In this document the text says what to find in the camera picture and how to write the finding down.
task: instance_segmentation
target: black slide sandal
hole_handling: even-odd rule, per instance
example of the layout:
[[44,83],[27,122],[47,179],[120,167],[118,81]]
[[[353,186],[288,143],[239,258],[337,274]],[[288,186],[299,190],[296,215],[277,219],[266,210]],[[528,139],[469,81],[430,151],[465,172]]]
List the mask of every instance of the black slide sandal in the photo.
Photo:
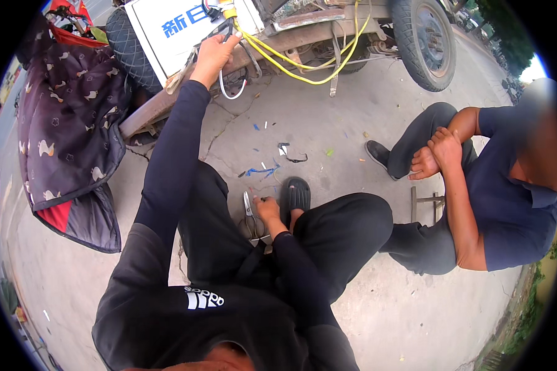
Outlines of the black slide sandal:
[[301,209],[309,211],[311,199],[309,184],[300,177],[290,177],[283,183],[279,204],[280,219],[287,228],[291,225],[291,210]]

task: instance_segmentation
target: wheel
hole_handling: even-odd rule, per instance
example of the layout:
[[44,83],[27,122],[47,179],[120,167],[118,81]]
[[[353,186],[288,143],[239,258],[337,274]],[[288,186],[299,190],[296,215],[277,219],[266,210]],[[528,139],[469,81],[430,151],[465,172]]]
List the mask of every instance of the wheel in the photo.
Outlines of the wheel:
[[456,69],[456,42],[436,0],[393,0],[392,22],[402,62],[425,90],[441,92]]
[[[357,47],[355,48],[355,51],[353,52],[353,55],[349,59],[349,62],[360,61],[361,59],[369,58],[369,56],[371,54],[370,54],[369,50],[367,50],[368,43],[369,43],[369,39],[367,38],[367,35],[363,34],[363,35],[359,36],[359,40],[357,41]],[[347,55],[348,55],[347,52],[343,53],[342,58],[344,58]],[[355,72],[359,72],[359,70],[361,70],[363,67],[365,67],[366,64],[367,64],[367,62],[345,65],[343,67],[343,69],[340,70],[340,73],[343,74],[343,75],[354,74]]]
[[163,87],[140,46],[126,11],[119,8],[111,13],[105,28],[109,45],[127,74],[149,92],[160,92]]

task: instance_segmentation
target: person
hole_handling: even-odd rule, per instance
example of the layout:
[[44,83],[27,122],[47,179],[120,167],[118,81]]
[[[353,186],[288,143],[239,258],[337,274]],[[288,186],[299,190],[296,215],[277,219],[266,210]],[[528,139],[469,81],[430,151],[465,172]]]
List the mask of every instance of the person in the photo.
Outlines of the person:
[[[208,90],[239,33],[203,41],[147,168],[142,199],[92,335],[111,370],[358,370],[330,304],[392,229],[387,202],[351,194],[311,209],[290,178],[254,197],[272,253],[240,234],[227,184],[198,160]],[[176,227],[189,286],[167,285]]]
[[[490,140],[477,157],[473,135]],[[446,208],[432,227],[395,224],[380,249],[417,274],[456,265],[495,271],[540,260],[557,226],[557,83],[544,78],[517,106],[435,103],[408,126],[392,150],[365,149],[396,181],[441,173]]]

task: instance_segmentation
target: hand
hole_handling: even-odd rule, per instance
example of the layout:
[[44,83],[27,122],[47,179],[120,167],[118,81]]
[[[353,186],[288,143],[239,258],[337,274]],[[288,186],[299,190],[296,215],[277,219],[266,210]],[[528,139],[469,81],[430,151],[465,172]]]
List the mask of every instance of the hand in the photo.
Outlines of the hand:
[[198,61],[190,80],[195,80],[210,89],[210,86],[218,80],[218,72],[226,63],[233,62],[231,52],[241,40],[240,32],[231,35],[226,43],[223,43],[225,35],[215,35],[204,40],[200,45]]
[[280,220],[280,207],[273,197],[264,197],[264,201],[258,197],[253,197],[253,204],[256,205],[258,215],[262,222],[268,226],[270,221]]
[[439,173],[439,165],[437,164],[429,147],[424,146],[413,156],[410,171],[414,174],[408,176],[411,181],[420,181],[432,175]]
[[462,164],[462,143],[458,136],[458,130],[450,132],[441,126],[437,128],[434,136],[427,142],[435,162],[442,172],[453,166]]

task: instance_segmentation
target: concrete ground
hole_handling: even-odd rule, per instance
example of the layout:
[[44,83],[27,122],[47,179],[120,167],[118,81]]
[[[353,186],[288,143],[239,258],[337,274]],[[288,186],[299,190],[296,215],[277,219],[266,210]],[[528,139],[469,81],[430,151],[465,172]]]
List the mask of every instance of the concrete ground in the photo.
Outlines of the concrete ground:
[[[510,104],[500,93],[503,70],[462,31],[455,32],[456,74],[441,93],[416,85],[401,61],[378,60],[356,74],[340,76],[333,99],[327,85],[312,86],[286,76],[261,79],[235,101],[215,99],[202,125],[200,157],[229,185],[228,204],[235,220],[243,214],[244,190],[275,195],[280,182],[293,175],[309,182],[313,207],[352,192],[369,192],[390,203],[396,223],[410,222],[411,186],[417,187],[419,197],[443,194],[440,176],[392,181],[366,155],[363,132],[392,147],[412,119],[436,101],[458,109]],[[326,75],[316,72],[312,78]],[[6,134],[1,134],[0,143],[0,241],[6,270],[27,316],[63,369],[104,369],[90,330],[119,255],[101,254],[60,237],[31,215],[22,196],[16,130],[11,129],[11,117],[1,120],[5,123],[0,130]],[[279,157],[279,142],[290,142],[291,156],[307,153],[309,160],[293,164]],[[484,144],[476,138],[477,151]],[[109,182],[122,242],[138,209],[152,147],[132,150],[146,156],[127,151]],[[327,156],[328,150],[334,150],[332,156]],[[244,170],[262,168],[260,162],[272,166],[273,159],[281,165],[276,178],[238,178]],[[432,207],[419,204],[419,221],[433,223]],[[186,259],[180,259],[179,251],[176,236],[170,284],[186,282]],[[495,330],[519,273],[519,267],[491,273],[456,268],[443,276],[421,277],[388,255],[377,254],[333,310],[362,370],[467,370]]]

